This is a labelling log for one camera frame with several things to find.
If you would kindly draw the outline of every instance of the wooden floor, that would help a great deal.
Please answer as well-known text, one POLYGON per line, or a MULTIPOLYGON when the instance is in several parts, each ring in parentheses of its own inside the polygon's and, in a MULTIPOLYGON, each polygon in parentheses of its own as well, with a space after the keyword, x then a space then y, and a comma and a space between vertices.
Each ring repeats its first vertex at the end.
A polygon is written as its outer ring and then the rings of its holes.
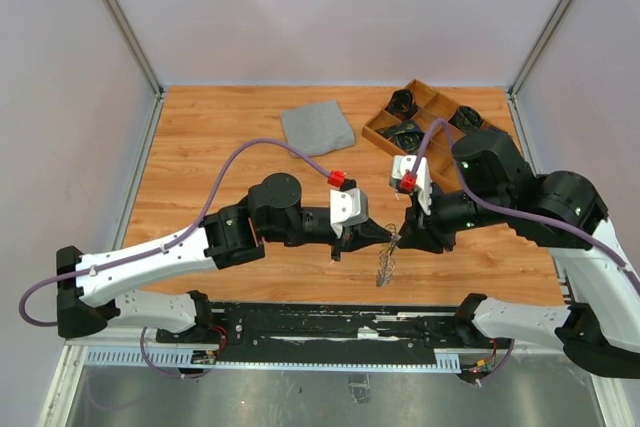
MULTIPOLYGON (((364 140, 363 124, 394 88, 382 87, 173 87, 169 91, 144 173, 125 245, 185 227, 199 212, 219 168, 241 143, 284 139, 280 114, 335 99, 356 133, 354 147, 317 157, 326 169, 344 170, 369 197, 371 217, 402 224, 406 199, 388 186, 391 157, 364 140)), ((514 131, 500 89, 442 89, 499 127, 514 131)), ((233 164, 212 211, 236 203, 267 175, 285 171, 303 186, 303 205, 327 206, 329 186, 303 161, 276 146, 255 146, 233 164)), ((210 298, 315 302, 458 304, 470 292, 512 302, 562 302, 548 254, 506 227, 464 232, 454 252, 397 251, 392 282, 375 286, 377 246, 343 254, 331 263, 328 246, 285 249, 267 244, 260 261, 224 271, 185 275, 155 284, 157 292, 198 289, 210 298)))

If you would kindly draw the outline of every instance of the red wire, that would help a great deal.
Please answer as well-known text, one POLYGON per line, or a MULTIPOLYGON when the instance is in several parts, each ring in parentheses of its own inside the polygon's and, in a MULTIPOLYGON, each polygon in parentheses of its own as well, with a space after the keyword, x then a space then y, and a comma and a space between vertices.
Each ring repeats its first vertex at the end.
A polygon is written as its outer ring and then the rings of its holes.
POLYGON ((214 330, 220 334, 220 347, 218 347, 218 356, 222 353, 222 350, 227 346, 227 331, 224 327, 216 325, 214 330))
POLYGON ((489 357, 485 357, 482 360, 479 360, 478 362, 476 362, 476 366, 480 363, 480 362, 484 362, 485 364, 489 363, 489 361, 491 359, 493 359, 494 363, 495 363, 495 359, 496 359, 496 353, 498 352, 498 341, 496 339, 491 339, 491 342, 493 342, 493 352, 491 352, 491 355, 489 357))

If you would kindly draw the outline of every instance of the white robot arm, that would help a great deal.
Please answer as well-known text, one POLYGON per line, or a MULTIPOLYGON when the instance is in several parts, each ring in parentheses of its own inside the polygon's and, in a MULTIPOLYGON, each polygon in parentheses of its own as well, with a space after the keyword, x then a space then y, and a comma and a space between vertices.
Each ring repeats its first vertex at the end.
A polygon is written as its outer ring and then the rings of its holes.
MULTIPOLYGON (((412 200, 397 247, 439 254, 454 248, 456 232, 507 223, 549 250, 582 302, 537 307, 470 294, 454 315, 455 335, 463 341, 532 342, 563 350, 589 372, 640 378, 640 279, 593 185, 572 172, 534 175, 511 138, 499 132, 468 134, 452 154, 465 189, 446 194, 431 182, 426 158, 416 169, 416 156, 394 158, 390 183, 412 200), (594 245, 604 245, 608 252, 594 245)), ((339 186, 331 192, 330 207, 305 208, 299 182, 273 174, 249 189, 238 204, 206 216, 171 248, 165 246, 182 231, 104 254, 61 249, 59 275, 88 275, 58 283, 59 334, 72 338, 107 325, 148 326, 189 332, 190 340, 198 341, 213 322, 204 294, 167 296, 135 289, 260 259, 265 255, 263 240, 289 247, 327 244, 334 259, 341 252, 389 242, 390 232, 369 219, 366 196, 355 182, 347 179, 339 186), (139 258, 149 251, 156 253, 139 258), (109 263, 117 265, 100 268, 109 263)))

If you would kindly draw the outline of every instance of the gray cloth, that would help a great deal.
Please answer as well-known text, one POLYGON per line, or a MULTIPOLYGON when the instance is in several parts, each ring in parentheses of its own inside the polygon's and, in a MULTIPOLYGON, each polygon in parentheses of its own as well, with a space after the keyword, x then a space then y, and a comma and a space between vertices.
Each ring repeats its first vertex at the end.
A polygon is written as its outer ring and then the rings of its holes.
POLYGON ((356 143, 353 129, 335 100, 287 110, 280 119, 287 142, 307 155, 323 155, 356 143))

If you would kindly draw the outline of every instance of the red clip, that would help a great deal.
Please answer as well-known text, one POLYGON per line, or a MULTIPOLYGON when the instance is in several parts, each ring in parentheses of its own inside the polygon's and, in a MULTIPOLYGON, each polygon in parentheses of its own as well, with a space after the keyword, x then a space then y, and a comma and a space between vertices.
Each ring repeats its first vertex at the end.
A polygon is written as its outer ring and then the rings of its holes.
POLYGON ((340 188, 344 183, 344 172, 339 170, 332 170, 331 175, 327 179, 327 184, 340 188))
POLYGON ((411 172, 406 172, 400 181, 399 189, 407 193, 413 192, 416 187, 416 180, 418 180, 418 176, 412 178, 411 172))

